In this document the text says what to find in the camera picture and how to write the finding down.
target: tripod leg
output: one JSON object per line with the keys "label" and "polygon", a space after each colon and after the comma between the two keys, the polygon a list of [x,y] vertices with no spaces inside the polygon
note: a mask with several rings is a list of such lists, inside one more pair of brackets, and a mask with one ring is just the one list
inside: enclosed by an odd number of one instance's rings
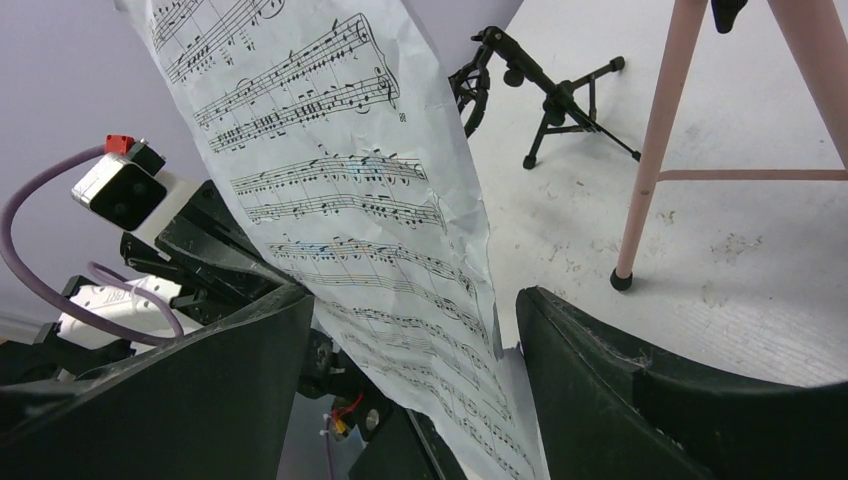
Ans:
{"label": "tripod leg", "polygon": [[595,107],[595,76],[589,77],[589,118],[598,119],[598,109]]}
{"label": "tripod leg", "polygon": [[651,116],[648,119],[648,131],[645,134],[644,153],[633,186],[618,264],[610,276],[612,287],[618,291],[627,290],[633,282],[633,261],[651,208],[674,117],[677,115],[680,97],[683,96],[683,84],[689,73],[706,11],[707,0],[674,2]]}
{"label": "tripod leg", "polygon": [[610,138],[610,140],[612,140],[613,142],[617,143],[617,144],[618,144],[618,146],[620,146],[621,148],[623,148],[623,149],[627,150],[627,153],[629,153],[629,154],[630,154],[630,156],[633,158],[633,160],[636,160],[636,161],[638,162],[638,161],[640,161],[640,160],[642,159],[642,154],[641,154],[640,152],[638,152],[638,151],[636,151],[636,150],[633,150],[632,148],[630,148],[629,146],[627,146],[627,144],[626,144],[626,143],[622,142],[620,138],[618,138],[618,137],[616,137],[615,135],[613,135],[612,133],[610,133],[610,131],[609,131],[609,130],[607,130],[606,128],[604,128],[603,126],[601,126],[601,124],[600,124],[600,123],[598,123],[598,122],[596,122],[596,121],[592,120],[592,127],[591,127],[591,128],[592,128],[595,132],[601,132],[601,133],[603,133],[604,135],[606,135],[607,137],[609,137],[609,138]]}
{"label": "tripod leg", "polygon": [[848,169],[848,41],[833,0],[769,0],[827,132]]}
{"label": "tripod leg", "polygon": [[539,153],[539,147],[542,146],[542,139],[548,133],[548,119],[542,116],[542,123],[539,124],[539,130],[536,131],[536,138],[533,139],[533,145],[530,147],[530,153],[524,157],[522,166],[525,170],[533,170],[536,166],[536,154]]}
{"label": "tripod leg", "polygon": [[578,78],[577,80],[574,80],[573,82],[571,82],[571,88],[572,88],[572,90],[577,90],[578,88],[582,87],[583,85],[588,84],[590,79],[597,80],[597,79],[603,77],[604,75],[606,75],[610,72],[618,72],[618,71],[623,70],[623,69],[624,69],[624,57],[615,57],[612,60],[610,60],[609,63],[604,65],[603,67],[595,70],[594,72],[592,72],[590,74],[583,75],[582,77]]}

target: musical note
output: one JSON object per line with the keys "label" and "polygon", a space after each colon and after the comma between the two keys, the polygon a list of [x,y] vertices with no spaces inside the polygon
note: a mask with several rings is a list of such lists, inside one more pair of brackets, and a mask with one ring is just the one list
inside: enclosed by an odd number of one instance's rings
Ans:
{"label": "musical note", "polygon": [[[489,367],[489,365],[483,361],[483,358],[479,353],[474,349],[474,347],[460,342],[456,338],[450,336],[445,332],[445,330],[439,326],[427,322],[426,320],[422,320],[417,317],[408,317],[408,316],[400,316],[393,315],[386,312],[382,312],[379,310],[374,310],[370,308],[347,308],[340,303],[325,303],[329,308],[328,310],[333,313],[335,316],[345,320],[351,325],[359,328],[364,323],[370,322],[380,322],[385,324],[397,325],[402,329],[409,330],[424,330],[428,336],[430,337],[430,342],[426,348],[429,352],[436,352],[436,348],[433,345],[433,340],[439,340],[441,342],[446,343],[448,346],[459,350],[465,358],[467,358],[474,368],[483,372],[486,378],[490,379],[493,382],[493,385],[498,389],[498,394],[503,397],[503,389],[500,385],[500,382],[495,375],[495,372]],[[365,322],[351,322],[348,318],[357,318],[360,320],[364,320]],[[407,338],[414,338],[415,335],[408,335]],[[505,404],[505,399],[501,401],[498,400],[500,404]]]}
{"label": "musical note", "polygon": [[445,230],[442,212],[435,205],[413,205],[398,202],[385,195],[322,195],[285,203],[266,204],[245,208],[253,222],[279,220],[285,217],[301,218],[310,213],[338,214],[341,210],[357,209],[379,218],[393,219],[402,225],[416,228],[421,224],[437,225]]}
{"label": "musical note", "polygon": [[452,300],[439,296],[417,283],[407,280],[396,280],[380,275],[321,275],[298,270],[281,269],[301,282],[314,283],[331,287],[376,287],[385,288],[398,293],[411,293],[435,305],[445,315],[459,320],[473,335],[479,337],[487,347],[491,347],[489,333],[483,327],[483,322],[475,315],[463,311]]}
{"label": "musical note", "polygon": [[179,0],[160,6],[153,11],[153,49],[157,52],[191,19],[191,15],[204,0]]}
{"label": "musical note", "polygon": [[[367,352],[367,356],[356,354],[351,355],[351,358],[353,358],[360,367],[364,369],[372,369],[382,375],[391,375],[392,377],[408,383],[415,389],[431,393],[442,406],[447,417],[466,432],[470,438],[477,442],[483,450],[490,457],[495,459],[498,465],[512,478],[519,479],[525,478],[526,476],[522,477],[515,466],[511,465],[502,455],[497,453],[498,450],[494,448],[494,445],[481,434],[481,429],[479,429],[475,423],[479,422],[479,425],[489,432],[493,441],[494,439],[497,439],[502,445],[506,446],[515,453],[518,458],[523,459],[532,472],[532,475],[535,476],[535,469],[533,464],[530,462],[530,458],[527,456],[527,453],[524,451],[522,446],[516,443],[512,439],[511,435],[507,433],[509,429],[501,426],[498,419],[487,414],[483,408],[477,405],[474,399],[465,395],[461,389],[457,388],[450,381],[432,371],[432,369],[426,365],[416,365],[396,358],[390,358],[350,333],[342,333],[341,339],[344,344],[355,345],[359,349]],[[345,350],[349,349],[347,345],[343,345],[343,348],[345,348]],[[463,407],[465,412],[468,414],[467,417],[460,415],[454,409],[454,401]],[[511,413],[508,412],[502,412],[497,409],[495,409],[494,412],[499,418],[502,418],[507,422],[509,422],[509,419],[512,417]]]}
{"label": "musical note", "polygon": [[196,36],[190,43],[185,45],[182,54],[165,68],[165,74],[168,76],[168,79],[172,83],[176,83],[185,80],[190,72],[199,72],[203,68],[208,68],[212,61],[212,52],[226,47],[228,44],[232,45],[234,43],[233,39],[236,36],[241,38],[242,43],[248,51],[254,50],[255,47],[252,40],[250,40],[243,29],[247,26],[257,26],[258,18],[265,18],[263,16],[263,10],[277,9],[276,13],[270,15],[276,16],[284,3],[285,1],[281,0],[237,1],[226,13],[219,17],[218,21],[209,30],[202,35]]}
{"label": "musical note", "polygon": [[[370,329],[366,326],[367,323],[365,323],[365,322],[355,322],[355,321],[351,320],[350,316],[344,315],[343,311],[341,311],[341,310],[336,311],[336,310],[339,310],[339,309],[334,310],[333,308],[328,308],[328,311],[330,312],[331,315],[333,315],[336,318],[338,318],[339,320],[342,320],[343,322],[347,323],[349,326],[359,330],[363,334],[368,335],[369,337],[371,337],[371,339],[373,339],[375,341],[383,342],[383,343],[388,344],[388,345],[406,348],[406,349],[415,348],[416,350],[420,350],[421,352],[428,354],[428,355],[437,355],[436,348],[433,345],[433,342],[429,338],[420,338],[420,337],[415,336],[414,334],[410,335],[409,333],[406,333],[406,334],[402,334],[402,333],[390,334],[390,333],[381,332],[381,331],[378,331],[378,330],[372,330],[372,329]],[[410,327],[409,324],[392,323],[392,322],[383,322],[383,323],[386,324],[386,325],[389,325],[389,326],[395,326],[395,327],[397,327],[401,330],[403,330],[403,329],[408,330],[408,329],[412,328],[412,327]]]}
{"label": "musical note", "polygon": [[[393,101],[399,98],[400,94],[397,90],[388,90],[391,82],[388,82],[385,77],[386,75],[360,80],[335,90],[298,99],[286,106],[274,108],[271,113],[254,119],[249,124],[234,127],[215,136],[209,141],[209,146],[217,153],[232,148],[234,145],[243,144],[247,140],[268,135],[269,132],[282,131],[290,125],[318,120],[347,110],[361,110],[368,105]],[[247,91],[246,88],[240,90],[240,92],[242,100],[229,99],[234,105],[249,103],[251,98],[255,98],[255,94]],[[204,107],[195,114],[194,118],[200,126],[205,127],[212,118],[219,115],[219,112],[229,111],[230,108],[217,107],[217,110],[209,111]],[[236,129],[240,133],[238,139],[235,139],[232,135],[232,132]]]}
{"label": "musical note", "polygon": [[427,175],[421,162],[413,158],[398,158],[396,155],[384,157],[379,154],[330,156],[236,178],[230,185],[236,195],[244,196],[299,186],[319,179],[388,185],[400,182],[409,185],[412,180],[426,181]]}
{"label": "musical note", "polygon": [[374,78],[377,79],[377,86],[379,87],[377,91],[384,92],[386,101],[393,103],[394,99],[397,98],[397,80],[386,66],[385,56],[371,40],[373,37],[370,31],[368,19],[361,13],[340,24],[337,20],[329,32],[300,51],[291,51],[286,60],[254,77],[252,81],[255,88],[250,95],[246,95],[245,92],[236,88],[235,91],[198,110],[194,115],[195,121],[199,125],[207,125],[215,118],[244,106],[261,95],[276,88],[284,88],[286,85],[304,78],[308,73],[332,68],[334,63],[351,58],[358,49],[366,45],[371,45],[381,64],[374,67],[375,72],[377,72]]}
{"label": "musical note", "polygon": [[267,247],[276,257],[346,261],[368,258],[396,266],[406,261],[423,267],[428,272],[459,283],[468,295],[477,300],[477,290],[471,280],[458,268],[439,259],[411,251],[403,245],[363,242],[355,239],[337,239],[334,243],[269,243]]}

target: black rubber foot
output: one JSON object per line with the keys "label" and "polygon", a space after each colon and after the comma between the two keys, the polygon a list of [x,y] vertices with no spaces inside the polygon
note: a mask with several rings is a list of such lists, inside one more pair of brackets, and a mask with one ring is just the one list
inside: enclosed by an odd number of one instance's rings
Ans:
{"label": "black rubber foot", "polygon": [[610,65],[612,65],[612,71],[617,72],[619,70],[624,69],[624,57],[615,57],[610,60]]}
{"label": "black rubber foot", "polygon": [[510,68],[504,72],[504,83],[510,87],[520,87],[524,83],[524,73],[517,68]]}
{"label": "black rubber foot", "polygon": [[612,275],[610,275],[610,285],[619,292],[626,291],[633,285],[633,272],[631,272],[630,276],[627,278],[620,278],[618,274],[615,273],[615,269],[613,269]]}

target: paper sheet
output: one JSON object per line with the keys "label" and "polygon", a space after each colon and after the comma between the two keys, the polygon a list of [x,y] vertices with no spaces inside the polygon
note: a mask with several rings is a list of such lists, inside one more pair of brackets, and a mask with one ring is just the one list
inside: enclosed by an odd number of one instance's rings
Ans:
{"label": "paper sheet", "polygon": [[526,379],[498,361],[480,185],[403,3],[116,5],[236,220],[315,294],[321,326],[478,474],[542,478],[535,417],[517,411]]}

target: stand base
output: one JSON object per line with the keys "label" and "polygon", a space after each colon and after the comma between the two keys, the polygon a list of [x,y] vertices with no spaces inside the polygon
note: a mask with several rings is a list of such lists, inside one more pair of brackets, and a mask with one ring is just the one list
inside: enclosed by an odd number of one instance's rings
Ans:
{"label": "stand base", "polygon": [[[598,111],[595,106],[595,80],[608,73],[621,71],[624,69],[624,66],[624,58],[620,56],[615,57],[614,59],[610,60],[606,65],[588,75],[585,75],[574,81],[566,80],[557,85],[557,88],[564,91],[565,95],[569,98],[572,97],[572,94],[575,90],[580,87],[583,87],[584,85],[588,85],[589,113],[588,115],[586,115],[574,104],[572,104],[571,107],[566,107],[564,110],[554,110],[557,107],[561,107],[561,105],[556,102],[550,102],[549,94],[548,100],[546,100],[545,103],[542,105],[542,108],[545,110],[545,114],[542,117],[542,122],[536,132],[536,138],[533,140],[533,145],[530,147],[529,154],[524,157],[524,162],[522,166],[526,170],[532,170],[533,167],[536,166],[536,154],[539,151],[539,147],[542,146],[542,140],[545,138],[545,136],[556,135],[560,133],[603,133],[610,137],[613,141],[615,141],[619,146],[627,150],[627,152],[630,153],[630,156],[634,160],[638,162],[641,159],[642,154],[640,152],[633,150],[632,148],[627,146],[624,142],[619,140],[615,135],[611,134],[609,131],[599,125],[596,121]],[[566,115],[571,116],[572,118],[577,120],[578,124],[563,127],[562,124]]]}
{"label": "stand base", "polygon": [[612,271],[612,275],[610,275],[610,285],[616,291],[625,292],[633,286],[633,273],[630,273],[630,276],[627,278],[621,278],[615,273],[615,269]]}

